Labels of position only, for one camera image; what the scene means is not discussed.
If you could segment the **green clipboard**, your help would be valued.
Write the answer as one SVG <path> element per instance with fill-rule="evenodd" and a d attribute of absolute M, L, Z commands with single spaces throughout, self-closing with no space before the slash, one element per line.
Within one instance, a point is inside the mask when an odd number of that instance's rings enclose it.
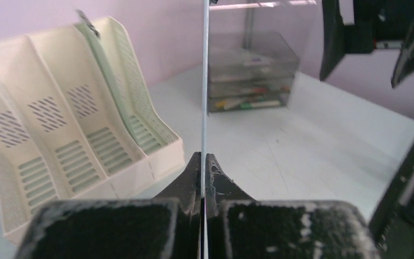
<path fill-rule="evenodd" d="M 75 12 L 79 17 L 76 27 L 90 45 L 126 130 L 146 155 L 152 153 L 160 145 L 148 131 L 134 104 L 126 75 L 129 44 L 122 25 L 111 16 L 92 21 L 82 10 L 76 9 Z"/>

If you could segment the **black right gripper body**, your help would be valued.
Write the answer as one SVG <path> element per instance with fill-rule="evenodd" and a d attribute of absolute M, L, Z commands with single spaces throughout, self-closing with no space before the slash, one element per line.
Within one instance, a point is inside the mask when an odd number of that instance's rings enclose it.
<path fill-rule="evenodd" d="M 378 42 L 402 42 L 414 19 L 414 1 L 353 1 L 354 23 L 344 26 L 347 54 L 369 54 Z"/>

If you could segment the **blue clipboard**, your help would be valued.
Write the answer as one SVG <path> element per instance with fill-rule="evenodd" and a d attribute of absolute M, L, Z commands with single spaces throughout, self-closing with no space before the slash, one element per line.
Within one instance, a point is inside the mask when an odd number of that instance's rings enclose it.
<path fill-rule="evenodd" d="M 209 0 L 203 1 L 203 62 L 202 62 L 202 140 L 201 140 L 201 198 L 205 198 L 206 187 L 206 141 L 208 117 L 208 50 L 209 50 Z"/>

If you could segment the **transparent grey drawer box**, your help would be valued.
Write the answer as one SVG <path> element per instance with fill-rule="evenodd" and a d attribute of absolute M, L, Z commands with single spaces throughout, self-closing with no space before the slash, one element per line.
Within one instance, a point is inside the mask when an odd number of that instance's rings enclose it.
<path fill-rule="evenodd" d="M 216 33 L 209 38 L 210 113 L 286 106 L 299 57 L 275 31 Z"/>

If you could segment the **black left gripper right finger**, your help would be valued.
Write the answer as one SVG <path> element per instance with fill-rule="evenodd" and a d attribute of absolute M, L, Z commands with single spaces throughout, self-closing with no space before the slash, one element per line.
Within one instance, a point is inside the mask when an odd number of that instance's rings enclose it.
<path fill-rule="evenodd" d="M 364 217 L 339 200 L 250 197 L 206 156 L 210 258 L 379 258 Z"/>

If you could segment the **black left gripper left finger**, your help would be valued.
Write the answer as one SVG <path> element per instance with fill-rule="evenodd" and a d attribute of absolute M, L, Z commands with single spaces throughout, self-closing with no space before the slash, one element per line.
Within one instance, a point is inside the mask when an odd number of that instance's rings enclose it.
<path fill-rule="evenodd" d="M 15 258 L 200 258 L 201 154 L 150 199 L 53 201 Z"/>

